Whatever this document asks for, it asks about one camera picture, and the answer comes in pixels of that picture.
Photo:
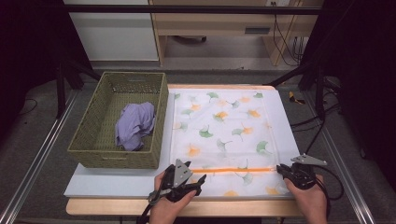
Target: orange stripe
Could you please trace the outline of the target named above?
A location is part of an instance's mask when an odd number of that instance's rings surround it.
[[[219,169],[191,169],[193,173],[221,173],[221,172],[271,172],[275,171],[275,168],[250,168],[250,169],[241,169],[241,168],[219,168]]]

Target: green ginkgo leaf print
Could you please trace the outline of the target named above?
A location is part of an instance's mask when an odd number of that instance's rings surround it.
[[[194,111],[191,109],[185,109],[185,110],[181,111],[181,114],[188,115],[190,117],[192,112],[194,112]]]
[[[189,96],[189,99],[190,99],[191,102],[197,101],[197,100],[196,100],[196,96]]]
[[[240,177],[242,177],[242,179],[244,180],[244,185],[247,186],[249,184],[251,184],[251,182],[253,182],[253,175],[251,173],[247,173],[244,176],[241,176],[239,174],[236,174]]]
[[[186,122],[180,122],[180,126],[177,127],[176,129],[181,129],[183,132],[186,132],[187,129],[189,129],[189,124]]]
[[[226,148],[225,148],[225,145],[226,145],[227,143],[231,143],[231,142],[232,142],[232,141],[223,143],[223,142],[221,142],[220,139],[218,139],[218,141],[217,141],[216,144],[218,145],[218,149],[219,149],[220,151],[225,152],[225,151],[227,151]]]
[[[271,152],[269,152],[269,151],[266,149],[267,144],[268,144],[268,142],[266,142],[266,141],[261,141],[259,144],[257,144],[256,151],[257,151],[259,154],[261,154],[261,155],[264,155],[264,154],[272,154]]]
[[[219,98],[219,96],[218,96],[218,94],[217,93],[215,93],[215,92],[208,92],[206,95],[208,95],[209,97],[210,97],[210,99],[209,99],[209,103],[210,103],[210,101],[213,99],[213,98]]]
[[[239,101],[235,101],[231,105],[233,106],[233,109],[236,109],[239,107],[240,103],[239,103]]]
[[[262,98],[262,93],[257,92],[256,95],[253,96],[254,98]]]
[[[220,116],[217,116],[217,115],[213,115],[213,119],[215,119],[218,122],[223,122],[224,121],[224,119],[222,119]]]
[[[209,138],[213,136],[213,133],[209,132],[209,125],[207,125],[206,127],[204,127],[199,131],[199,135],[201,135],[201,137]]]
[[[234,129],[231,131],[232,135],[239,135],[241,137],[241,140],[244,141],[244,139],[242,138],[242,133],[244,132],[243,129]]]

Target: wicker basket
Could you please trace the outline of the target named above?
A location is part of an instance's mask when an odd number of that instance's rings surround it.
[[[68,153],[90,168],[157,169],[167,99],[164,73],[104,72]],[[145,102],[154,105],[155,125],[151,134],[142,138],[144,147],[138,151],[116,147],[115,125],[121,110]]]

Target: metal rail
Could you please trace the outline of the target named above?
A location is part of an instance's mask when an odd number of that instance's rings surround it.
[[[10,224],[13,223],[15,218],[17,217],[18,213],[21,210],[21,207],[26,200],[35,180],[38,177],[38,174],[41,171],[41,168],[46,161],[46,158],[50,154],[53,144],[55,143],[59,132],[61,131],[67,117],[70,114],[70,111],[77,99],[78,91],[71,91],[71,94],[66,103],[66,110],[64,111],[63,115],[56,119],[52,125],[49,134],[47,135],[44,143],[41,145],[41,148],[38,150],[34,161],[29,167],[29,170],[26,172],[22,182],[20,183],[18,189],[14,193],[14,196],[8,203],[6,209],[0,216],[0,224]]]
[[[316,115],[317,113],[314,107],[315,101],[313,99],[313,96],[306,91],[303,91],[303,95],[305,100],[307,101],[309,108],[311,109],[311,112]],[[322,129],[322,135],[324,144],[326,145],[326,149],[330,155],[330,158],[332,159],[332,162],[334,163],[334,168],[339,175],[341,182],[344,185],[346,195],[348,196],[349,201],[352,204],[357,218],[359,219],[360,223],[374,224],[374,217],[371,214],[370,209],[366,204],[366,201],[364,201],[363,196],[361,195],[361,191],[356,185],[340,153],[338,152],[337,146],[332,140],[332,137],[330,136],[330,133],[326,126]]]

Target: black cable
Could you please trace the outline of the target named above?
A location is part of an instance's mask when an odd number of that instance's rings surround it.
[[[324,127],[324,122],[325,122],[325,119],[323,119],[323,121],[321,122],[318,132],[315,134],[314,138],[312,139],[311,143],[309,144],[308,148],[306,149],[306,151],[305,151],[306,155],[308,155],[309,150],[311,149],[311,147],[314,145],[315,141],[317,140],[317,138],[318,138],[318,136],[320,134],[320,131]]]
[[[319,168],[319,169],[322,169],[322,170],[326,171],[327,173],[331,174],[332,176],[334,176],[334,178],[335,178],[335,179],[338,181],[338,183],[340,184],[341,192],[340,192],[340,194],[339,194],[338,196],[336,196],[336,197],[329,197],[329,199],[332,200],[332,201],[336,201],[336,200],[341,199],[341,198],[344,196],[345,190],[344,190],[344,185],[343,185],[343,183],[341,182],[340,177],[338,177],[338,175],[336,175],[335,173],[333,173],[331,170],[329,170],[329,169],[327,169],[327,168],[324,168],[323,166],[319,166],[319,165],[312,165],[312,166],[313,166],[313,167],[317,167],[317,168]]]
[[[168,170],[169,170],[170,167],[171,167],[171,166],[169,166],[168,168],[166,168],[165,173],[164,173],[163,176],[166,176],[166,175],[167,175]],[[160,193],[161,193],[161,189],[162,189],[162,188],[163,188],[163,179],[161,180],[160,187],[157,189],[157,193],[155,194],[155,197],[154,197],[155,199],[158,199],[158,198],[160,197]],[[153,204],[150,204],[150,203],[149,203],[149,204],[146,206],[145,211],[143,211],[142,216],[140,216],[140,218],[136,221],[136,223],[138,223],[138,224],[146,224],[146,223],[148,223],[148,222],[149,222],[148,213],[149,213],[149,210],[150,210],[153,206],[154,206]]]
[[[35,105],[30,110],[28,110],[26,112],[23,112],[23,113],[20,113],[19,116],[25,115],[25,114],[28,114],[28,113],[32,112],[35,109],[35,107],[38,105],[38,102],[35,99],[25,99],[25,101],[33,101],[33,102],[35,102]]]
[[[306,131],[315,129],[315,128],[317,128],[318,126],[320,126],[320,124],[317,124],[317,125],[315,125],[315,126],[313,126],[313,127],[306,128],[306,129],[292,130],[292,132],[293,132],[293,133],[306,132]]]
[[[326,89],[327,92],[323,94],[323,98],[325,96],[327,96],[327,95],[330,95],[330,94],[333,94],[335,97],[337,97],[333,90],[329,90],[328,88],[325,88],[325,89]]]
[[[320,187],[323,191],[324,196],[326,198],[326,218],[329,219],[330,211],[332,210],[332,205],[330,204],[329,192],[326,190],[323,182],[321,182],[317,177],[315,178],[315,183]]]
[[[287,33],[289,33],[289,31],[290,31],[290,28],[291,28],[291,25],[292,25],[292,21],[294,20],[294,17],[295,17],[295,15],[293,15],[292,18],[291,18],[291,23],[289,24],[289,28],[288,28]],[[275,40],[275,30],[276,30],[276,28],[277,28],[277,30],[278,30],[280,36],[281,36],[281,39],[283,40],[283,43],[284,43],[285,46],[286,46],[286,49],[287,49],[288,52],[289,52],[289,55],[291,56],[291,58],[292,58],[297,64],[290,64],[290,63],[287,63],[287,62],[286,62],[286,60],[285,60],[285,58],[284,58],[284,56],[283,56],[283,53],[282,53],[282,51],[280,50],[280,48],[277,46],[277,43],[276,43],[276,40]],[[276,16],[276,14],[274,14],[273,39],[274,39],[274,44],[275,44],[275,46],[276,46],[276,49],[279,51],[280,56],[282,57],[283,62],[284,62],[285,64],[289,65],[289,66],[298,66],[298,65],[299,65],[299,62],[293,57],[293,54],[290,52],[288,43],[286,43],[286,38],[282,35],[282,32],[281,32],[281,30],[280,30],[280,28],[279,28],[279,25],[278,25],[278,23],[277,23],[277,16]]]
[[[301,59],[303,57],[303,45],[304,45],[304,38],[300,37],[300,44],[299,44],[299,48],[297,50],[297,48],[296,48],[296,46],[297,46],[297,36],[295,36],[294,40],[293,40],[293,47],[292,47],[293,55],[292,55],[292,57],[297,60],[297,63],[299,65],[300,65]]]
[[[339,104],[332,105],[332,106],[330,106],[329,108],[327,108],[327,109],[325,110],[325,112],[326,112],[326,113],[330,113],[330,112],[332,112],[333,109],[335,109],[335,108],[337,108],[337,107],[339,107],[339,106],[340,106]],[[299,122],[299,123],[291,124],[290,127],[291,127],[291,128],[296,128],[296,127],[298,127],[298,126],[301,126],[301,125],[310,123],[310,122],[314,121],[315,119],[318,119],[318,116],[314,116],[314,117],[311,118],[311,119],[307,119],[307,120],[301,121],[301,122]]]

